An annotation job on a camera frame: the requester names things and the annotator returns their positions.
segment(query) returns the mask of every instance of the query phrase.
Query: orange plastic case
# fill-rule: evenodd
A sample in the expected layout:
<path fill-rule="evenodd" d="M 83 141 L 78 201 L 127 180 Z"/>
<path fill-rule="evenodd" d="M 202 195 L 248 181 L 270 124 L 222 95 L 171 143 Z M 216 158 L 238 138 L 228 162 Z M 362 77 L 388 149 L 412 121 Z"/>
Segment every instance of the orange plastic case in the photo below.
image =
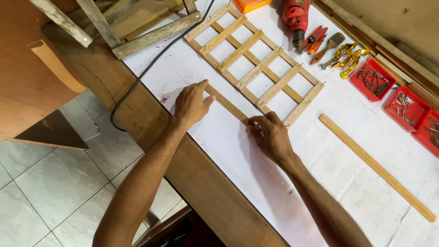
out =
<path fill-rule="evenodd" d="M 263 7 L 269 3 L 271 3 L 272 0 L 233 0 L 236 5 L 238 5 L 239 10 L 241 10 L 242 13 L 248 13 L 250 11 L 253 11 L 257 8 Z"/>

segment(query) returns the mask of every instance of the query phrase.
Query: electrical cable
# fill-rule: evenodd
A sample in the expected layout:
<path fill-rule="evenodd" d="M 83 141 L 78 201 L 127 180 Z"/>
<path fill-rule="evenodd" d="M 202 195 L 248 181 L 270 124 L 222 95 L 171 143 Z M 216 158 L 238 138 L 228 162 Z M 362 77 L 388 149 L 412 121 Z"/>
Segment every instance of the electrical cable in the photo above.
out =
<path fill-rule="evenodd" d="M 134 90 L 134 88 L 137 86 L 137 84 L 140 82 L 140 80 L 142 79 L 142 77 L 145 75 L 146 72 L 148 72 L 148 70 L 154 65 L 154 63 L 173 45 L 175 44 L 177 41 L 179 41 L 180 39 L 182 39 L 186 34 L 188 34 L 190 31 L 192 31 L 194 28 L 196 28 L 198 25 L 200 25 L 204 19 L 206 19 L 207 15 L 209 14 L 209 10 L 213 5 L 213 2 L 215 0 L 212 0 L 209 4 L 209 7 L 207 8 L 206 13 L 203 16 L 203 19 L 191 26 L 188 30 L 186 30 L 182 35 L 178 36 L 176 39 L 174 39 L 169 45 L 167 45 L 152 61 L 151 63 L 148 65 L 148 67 L 146 67 L 146 69 L 140 74 L 140 76 L 137 78 L 137 80 L 133 83 L 133 85 L 131 86 L 131 88 L 128 90 L 128 92 L 117 102 L 116 106 L 114 106 L 113 111 L 111 112 L 111 116 L 110 116 L 110 122 L 113 124 L 114 127 L 116 127 L 118 130 L 120 131 L 124 131 L 126 132 L 126 130 L 119 128 L 115 123 L 114 123 L 114 115 L 116 114 L 116 110 L 120 107 L 120 105 L 122 104 L 122 102 L 131 94 L 131 92 Z"/>

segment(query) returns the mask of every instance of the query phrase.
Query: red container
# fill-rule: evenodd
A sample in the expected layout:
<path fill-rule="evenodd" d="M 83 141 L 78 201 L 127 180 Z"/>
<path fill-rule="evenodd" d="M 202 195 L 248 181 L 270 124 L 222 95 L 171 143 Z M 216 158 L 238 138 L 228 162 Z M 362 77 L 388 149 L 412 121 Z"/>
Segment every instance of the red container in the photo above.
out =
<path fill-rule="evenodd" d="M 414 125 L 408 124 L 402 118 L 402 111 L 396 109 L 395 106 L 402 108 L 403 106 L 395 102 L 395 98 L 399 93 L 403 93 L 407 95 L 413 104 L 409 105 L 406 112 L 406 119 L 414 118 Z M 422 123 L 424 122 L 426 116 L 431 111 L 431 107 L 425 103 L 421 98 L 419 98 L 414 92 L 410 91 L 406 86 L 401 86 L 393 90 L 392 94 L 387 98 L 384 102 L 382 109 L 387 113 L 393 120 L 395 120 L 404 130 L 407 132 L 416 132 L 421 128 Z"/>
<path fill-rule="evenodd" d="M 439 121 L 439 113 L 435 111 L 430 111 L 430 113 L 427 115 L 427 117 L 424 119 L 424 122 L 421 125 L 421 128 L 417 132 L 412 132 L 412 136 L 420 142 L 426 149 L 428 149 L 434 156 L 439 158 L 439 148 L 436 148 L 431 142 L 430 142 L 430 131 L 426 130 L 424 126 L 430 127 L 432 129 L 435 129 L 433 123 L 429 120 L 429 118 L 432 118 L 436 121 Z"/>
<path fill-rule="evenodd" d="M 378 82 L 380 84 L 385 83 L 385 80 L 378 78 L 378 82 L 375 80 L 373 80 L 374 74 L 372 73 L 364 73 L 364 72 L 360 72 L 360 70 L 362 69 L 366 69 L 366 70 L 370 70 L 370 71 L 378 71 L 378 75 L 384 77 L 387 79 L 387 81 L 389 82 L 389 86 L 382 91 L 382 93 L 377 97 L 375 96 L 365 85 L 364 81 L 363 81 L 363 77 L 361 76 L 361 74 L 363 73 L 365 75 L 365 78 L 367 80 L 369 80 L 370 82 L 372 82 L 371 86 L 372 88 L 378 85 Z M 381 101 L 384 96 L 387 94 L 387 92 L 390 91 L 390 89 L 393 87 L 393 85 L 395 85 L 396 80 L 395 78 L 393 78 L 389 73 L 387 73 L 387 71 L 385 71 L 375 60 L 373 59 L 368 59 L 364 65 L 357 70 L 357 72 L 355 72 L 351 78 L 349 79 L 351 81 L 351 83 L 364 95 L 366 96 L 366 98 L 368 100 L 370 100 L 371 102 L 378 102 Z"/>

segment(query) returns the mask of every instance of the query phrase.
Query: wooden lattice frame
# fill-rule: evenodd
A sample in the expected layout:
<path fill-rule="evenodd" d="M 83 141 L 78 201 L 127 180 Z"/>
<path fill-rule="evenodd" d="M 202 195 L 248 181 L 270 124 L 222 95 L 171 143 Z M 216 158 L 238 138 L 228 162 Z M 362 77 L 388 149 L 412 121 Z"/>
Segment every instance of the wooden lattice frame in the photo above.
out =
<path fill-rule="evenodd" d="M 223 28 L 216 21 L 224 16 L 227 12 L 234 16 L 236 18 L 236 21 L 234 21 L 228 27 Z M 241 25 L 244 25 L 253 33 L 253 35 L 249 37 L 243 44 L 241 44 L 231 35 Z M 201 46 L 195 40 L 195 37 L 197 37 L 201 32 L 206 30 L 209 26 L 216 30 L 218 32 L 218 35 L 212 38 L 205 46 Z M 304 69 L 298 62 L 296 62 L 290 55 L 288 55 L 282 49 L 282 47 L 277 46 L 273 41 L 265 36 L 262 30 L 256 28 L 252 23 L 247 20 L 244 15 L 241 15 L 236 9 L 234 9 L 231 4 L 226 4 L 222 6 L 217 12 L 213 13 L 210 18 L 206 18 L 204 22 L 200 23 L 200 25 L 190 31 L 184 37 L 184 39 L 262 113 L 265 114 L 270 112 L 270 109 L 268 109 L 266 104 L 281 89 L 286 94 L 288 94 L 298 104 L 298 106 L 285 119 L 284 125 L 287 127 L 293 124 L 293 122 L 306 109 L 308 104 L 317 96 L 317 94 L 324 86 L 319 80 L 313 77 L 306 69 Z M 212 51 L 224 40 L 227 40 L 236 50 L 231 55 L 229 55 L 229 57 L 227 57 L 223 62 L 220 63 L 211 54 L 209 54 L 209 52 Z M 261 40 L 272 49 L 272 52 L 270 52 L 262 61 L 260 61 L 248 50 L 258 40 Z M 255 65 L 255 67 L 243 78 L 238 80 L 227 70 L 227 68 L 232 65 L 241 55 L 244 55 L 252 64 Z M 273 71 L 268 68 L 268 66 L 279 56 L 291 66 L 291 68 L 282 76 L 282 78 L 278 77 Z M 247 89 L 246 86 L 261 72 L 264 73 L 268 78 L 270 78 L 270 80 L 272 80 L 275 85 L 271 87 L 261 98 L 257 98 L 249 89 Z M 294 91 L 290 86 L 287 85 L 287 83 L 297 73 L 301 74 L 313 85 L 313 88 L 306 95 L 305 98 L 302 98 L 302 96 L 300 96 L 296 91 Z M 218 92 L 212 86 L 209 86 L 206 90 L 208 91 L 208 93 L 218 96 Z M 225 102 L 220 101 L 221 104 L 230 105 L 230 102 L 228 102 L 228 100 L 226 100 L 224 97 L 221 96 L 218 98 L 220 98 L 221 100 L 225 100 Z M 246 121 L 247 117 L 241 111 L 237 110 L 236 107 L 234 107 L 234 111 L 232 111 L 230 108 L 227 109 L 243 123 L 244 121 Z"/>

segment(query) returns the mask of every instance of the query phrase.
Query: red power drill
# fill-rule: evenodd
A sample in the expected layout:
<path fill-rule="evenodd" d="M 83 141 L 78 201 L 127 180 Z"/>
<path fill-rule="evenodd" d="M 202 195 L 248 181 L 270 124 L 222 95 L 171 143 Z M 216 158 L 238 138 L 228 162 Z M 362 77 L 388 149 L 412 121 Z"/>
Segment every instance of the red power drill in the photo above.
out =
<path fill-rule="evenodd" d="M 308 29 L 309 5 L 314 0 L 283 0 L 282 21 L 289 25 L 293 32 L 293 46 L 299 48 L 305 41 Z"/>

